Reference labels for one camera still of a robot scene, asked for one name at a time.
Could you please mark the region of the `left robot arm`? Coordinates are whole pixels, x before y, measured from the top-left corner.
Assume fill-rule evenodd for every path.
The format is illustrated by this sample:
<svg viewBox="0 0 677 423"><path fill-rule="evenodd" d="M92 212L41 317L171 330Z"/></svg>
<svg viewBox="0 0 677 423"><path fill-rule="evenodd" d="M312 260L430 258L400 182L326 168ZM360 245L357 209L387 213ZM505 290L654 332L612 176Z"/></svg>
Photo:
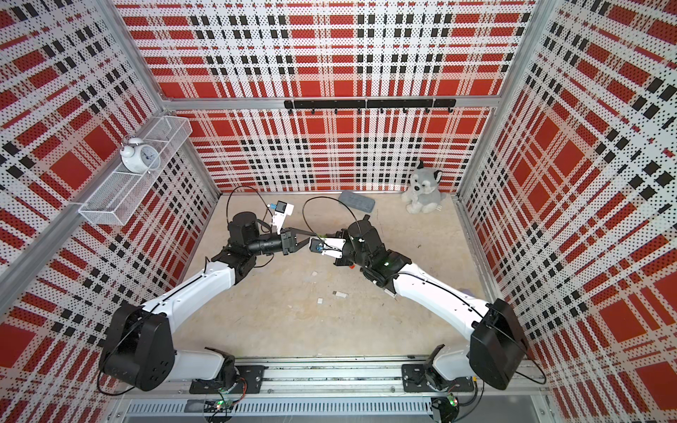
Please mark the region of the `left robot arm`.
<svg viewBox="0 0 677 423"><path fill-rule="evenodd" d="M164 382L193 380L232 389L241 379L231 354L206 347L177 350L173 335L213 297L242 282L261 256L293 254L306 246L309 231L297 228L260 232L255 213L238 213L229 223L227 245L207 260L203 270L159 297L114 313L102 347L99 375L111 376L141 391Z"/></svg>

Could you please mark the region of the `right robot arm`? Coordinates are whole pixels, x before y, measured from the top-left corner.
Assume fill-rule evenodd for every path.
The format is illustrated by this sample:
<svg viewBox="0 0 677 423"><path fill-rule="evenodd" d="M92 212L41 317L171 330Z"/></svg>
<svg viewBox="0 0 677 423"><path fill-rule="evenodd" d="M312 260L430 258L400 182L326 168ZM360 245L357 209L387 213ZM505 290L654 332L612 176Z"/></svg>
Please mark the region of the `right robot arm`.
<svg viewBox="0 0 677 423"><path fill-rule="evenodd" d="M333 257L336 266L358 266L386 294L418 303L466 340L462 350L439 345L428 356L422 378L432 390L447 390L453 381L466 377L477 377L500 391L508 388L529 345L506 301L490 303L465 294L423 271L409 257L389 250L369 216L327 236L324 244L311 250Z"/></svg>

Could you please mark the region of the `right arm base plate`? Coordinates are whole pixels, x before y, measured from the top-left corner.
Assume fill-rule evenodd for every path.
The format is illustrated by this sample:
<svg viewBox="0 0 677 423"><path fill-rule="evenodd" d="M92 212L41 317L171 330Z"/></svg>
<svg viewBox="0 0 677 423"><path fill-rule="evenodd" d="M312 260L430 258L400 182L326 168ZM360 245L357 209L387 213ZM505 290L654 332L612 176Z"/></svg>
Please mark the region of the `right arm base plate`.
<svg viewBox="0 0 677 423"><path fill-rule="evenodd" d="M405 393L473 393L475 390L471 377L447 381L441 376L433 375L431 370L421 363L402 365L401 376Z"/></svg>

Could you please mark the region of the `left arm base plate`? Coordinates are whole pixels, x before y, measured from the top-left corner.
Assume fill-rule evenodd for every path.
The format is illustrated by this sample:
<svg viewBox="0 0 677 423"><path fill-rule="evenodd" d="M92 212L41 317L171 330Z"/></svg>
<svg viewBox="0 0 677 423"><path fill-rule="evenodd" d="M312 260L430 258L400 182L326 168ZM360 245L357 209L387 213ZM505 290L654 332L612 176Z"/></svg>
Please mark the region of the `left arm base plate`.
<svg viewBox="0 0 677 423"><path fill-rule="evenodd" d="M193 380L189 393L201 394L257 394L261 390L266 366L237 365L214 380Z"/></svg>

